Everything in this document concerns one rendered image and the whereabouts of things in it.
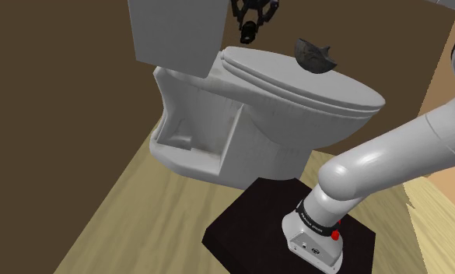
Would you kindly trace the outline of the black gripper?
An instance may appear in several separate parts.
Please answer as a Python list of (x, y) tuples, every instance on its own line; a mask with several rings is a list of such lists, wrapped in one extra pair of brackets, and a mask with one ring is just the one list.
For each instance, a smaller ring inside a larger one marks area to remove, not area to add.
[[(244, 16), (248, 9), (257, 10), (257, 24), (263, 25), (269, 22), (279, 7), (279, 0), (242, 0), (242, 8), (239, 8), (239, 0), (230, 0), (233, 16), (236, 17), (239, 24), (243, 23)], [(269, 5), (267, 12), (264, 12), (264, 7)]]

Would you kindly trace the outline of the small black cylinder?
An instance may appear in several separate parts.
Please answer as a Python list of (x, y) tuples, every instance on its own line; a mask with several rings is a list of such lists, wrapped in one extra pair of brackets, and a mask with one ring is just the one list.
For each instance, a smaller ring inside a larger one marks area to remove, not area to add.
[(240, 29), (240, 43), (250, 44), (252, 43), (257, 34), (257, 24), (254, 21), (245, 22)]

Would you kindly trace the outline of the dark grey bowl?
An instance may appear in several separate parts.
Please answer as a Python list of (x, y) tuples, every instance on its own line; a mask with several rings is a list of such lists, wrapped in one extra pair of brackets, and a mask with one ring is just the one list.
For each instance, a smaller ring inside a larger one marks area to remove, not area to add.
[(318, 47), (299, 38), (295, 45), (295, 59), (299, 66), (314, 74), (333, 70), (338, 63), (329, 55), (330, 46)]

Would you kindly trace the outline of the white toilet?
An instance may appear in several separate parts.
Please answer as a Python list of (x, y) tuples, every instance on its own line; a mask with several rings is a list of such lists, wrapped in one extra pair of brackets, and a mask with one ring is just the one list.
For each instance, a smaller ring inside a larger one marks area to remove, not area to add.
[(135, 56), (154, 66), (163, 114), (152, 155), (173, 172), (245, 189), (302, 175), (313, 150), (359, 130), (375, 90), (294, 57), (222, 46), (229, 0), (128, 0)]

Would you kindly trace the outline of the dark robot stand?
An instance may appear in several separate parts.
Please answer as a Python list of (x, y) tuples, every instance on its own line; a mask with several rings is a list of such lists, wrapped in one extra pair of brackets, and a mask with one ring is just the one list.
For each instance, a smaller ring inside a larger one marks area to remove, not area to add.
[[(205, 231), (203, 245), (231, 274), (323, 274), (289, 250), (282, 218), (311, 192), (297, 179), (257, 179)], [(341, 219), (343, 260), (337, 274), (372, 274), (376, 233)]]

